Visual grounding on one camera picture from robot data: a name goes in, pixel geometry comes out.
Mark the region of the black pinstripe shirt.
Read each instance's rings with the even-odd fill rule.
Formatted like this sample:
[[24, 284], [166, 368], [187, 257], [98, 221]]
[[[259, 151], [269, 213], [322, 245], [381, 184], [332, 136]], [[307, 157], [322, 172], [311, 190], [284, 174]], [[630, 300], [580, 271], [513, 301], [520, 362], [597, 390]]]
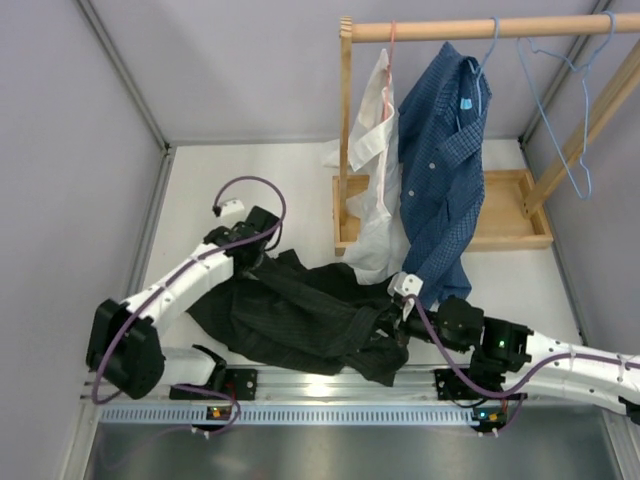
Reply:
[[349, 367], [392, 386], [409, 353], [388, 285], [359, 284], [345, 263], [307, 268], [288, 250], [214, 287], [188, 313], [249, 360], [319, 375]]

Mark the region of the blue wire hanger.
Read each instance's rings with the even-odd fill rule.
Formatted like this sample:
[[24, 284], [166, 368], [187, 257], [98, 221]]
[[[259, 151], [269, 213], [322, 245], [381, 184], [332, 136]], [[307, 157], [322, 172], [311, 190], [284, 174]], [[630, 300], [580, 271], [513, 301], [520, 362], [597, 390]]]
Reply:
[[[603, 36], [603, 40], [596, 47], [591, 44], [586, 50], [586, 55], [581, 61], [573, 64], [564, 54], [558, 51], [551, 51], [541, 48], [537, 41], [528, 37], [526, 39], [516, 40], [516, 49], [518, 58], [523, 68], [526, 80], [529, 85], [529, 89], [533, 95], [538, 111], [542, 115], [542, 123], [539, 128], [545, 128], [549, 136], [550, 142], [553, 145], [556, 153], [556, 164], [559, 166], [559, 171], [554, 174], [550, 180], [550, 185], [545, 189], [547, 194], [552, 193], [557, 184], [564, 178], [568, 179], [579, 199], [588, 200], [593, 193], [591, 172], [588, 166], [584, 163], [584, 157], [588, 149], [588, 138], [590, 128], [595, 125], [596, 110], [595, 101], [590, 98], [588, 80], [592, 71], [592, 66], [596, 62], [596, 59], [600, 55], [601, 51], [605, 49], [613, 36], [617, 33], [619, 22], [617, 16], [612, 11], [605, 10], [601, 14], [596, 15], [598, 18], [602, 18], [606, 21], [607, 33]], [[544, 55], [550, 58], [567, 62], [572, 74], [568, 81], [560, 91], [555, 102], [551, 108], [545, 112], [542, 105], [536, 82], [530, 75], [528, 56], [524, 53], [523, 45], [527, 44], [531, 55]], [[560, 111], [561, 97], [572, 83], [576, 84], [576, 90], [582, 95], [582, 118], [577, 124], [577, 133], [567, 136], [564, 141], [560, 140], [557, 128], [560, 126], [560, 119], [558, 117], [552, 117], [552, 113]]]

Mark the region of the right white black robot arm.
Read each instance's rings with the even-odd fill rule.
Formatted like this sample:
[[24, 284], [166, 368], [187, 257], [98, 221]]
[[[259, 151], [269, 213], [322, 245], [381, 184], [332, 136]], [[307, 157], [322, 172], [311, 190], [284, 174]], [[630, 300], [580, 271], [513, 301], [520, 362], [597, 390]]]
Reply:
[[451, 297], [437, 311], [414, 294], [392, 293], [399, 330], [433, 344], [448, 370], [478, 397], [542, 395], [600, 407], [639, 423], [639, 356], [549, 337], [489, 317]]

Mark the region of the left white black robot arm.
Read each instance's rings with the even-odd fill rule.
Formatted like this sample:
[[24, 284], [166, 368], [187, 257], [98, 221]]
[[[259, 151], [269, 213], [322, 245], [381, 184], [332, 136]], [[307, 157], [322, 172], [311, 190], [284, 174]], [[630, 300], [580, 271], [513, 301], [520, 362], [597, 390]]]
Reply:
[[138, 400], [158, 386], [175, 398], [213, 399], [226, 386], [226, 362], [193, 344], [168, 347], [161, 338], [171, 325], [214, 287], [255, 266], [282, 221], [238, 200], [215, 207], [218, 227], [157, 282], [123, 301], [107, 299], [96, 309], [86, 365], [128, 397]]

